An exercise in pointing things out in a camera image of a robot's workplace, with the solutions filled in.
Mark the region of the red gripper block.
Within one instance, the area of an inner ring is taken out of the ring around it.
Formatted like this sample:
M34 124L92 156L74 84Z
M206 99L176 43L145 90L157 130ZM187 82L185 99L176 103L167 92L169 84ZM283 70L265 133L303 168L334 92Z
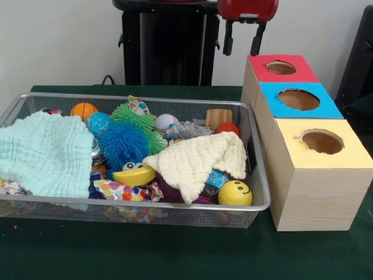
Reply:
M260 22L252 41L251 55L257 56L260 52L266 22L274 18L278 5L278 0L218 0L219 15L226 20L223 54L231 55L232 52L233 22L240 19L255 19Z

